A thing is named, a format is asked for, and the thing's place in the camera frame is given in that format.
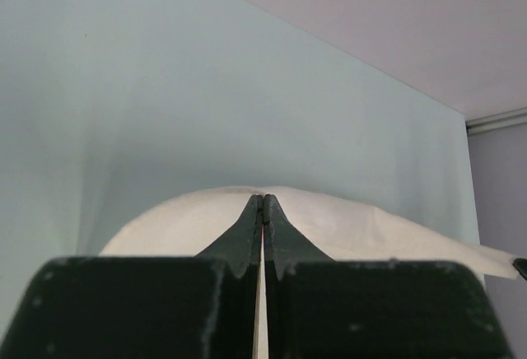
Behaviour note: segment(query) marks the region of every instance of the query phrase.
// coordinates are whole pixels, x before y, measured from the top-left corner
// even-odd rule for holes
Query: pale blue wall
[[[478,241],[463,116],[248,3],[4,2],[0,176],[18,163],[41,191],[2,183],[25,216],[2,221],[0,326],[36,232],[46,254],[96,253],[196,189],[321,190]]]

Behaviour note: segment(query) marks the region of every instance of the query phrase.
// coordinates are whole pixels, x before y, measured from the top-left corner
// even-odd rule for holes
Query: white backdrop
[[[286,185],[478,242],[464,117],[241,0],[0,0],[0,330],[48,257]]]

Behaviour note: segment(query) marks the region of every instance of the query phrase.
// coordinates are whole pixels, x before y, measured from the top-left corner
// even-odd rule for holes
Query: dark object
[[[333,262],[287,221],[274,196],[264,204],[270,359],[512,357],[465,266]]]
[[[0,358],[251,358],[261,204],[251,198],[239,221],[197,258],[46,264],[26,291]],[[234,242],[231,255],[219,256]]]
[[[235,225],[195,258],[46,264],[0,359],[251,358],[262,235],[271,359],[512,358],[466,267],[334,262],[268,195],[253,196]],[[524,276],[525,262],[515,261]]]
[[[527,281],[527,259],[518,258],[513,264],[514,268],[518,270],[518,273]]]

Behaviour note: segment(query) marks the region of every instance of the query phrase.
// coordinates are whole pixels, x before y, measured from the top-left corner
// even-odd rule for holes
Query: light purple wall
[[[527,124],[469,138],[483,245],[527,255]],[[527,357],[527,282],[488,277],[489,296],[516,357]]]

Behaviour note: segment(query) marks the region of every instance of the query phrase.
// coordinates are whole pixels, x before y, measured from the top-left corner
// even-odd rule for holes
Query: white ceiling
[[[481,118],[527,106],[527,0],[247,0]]]

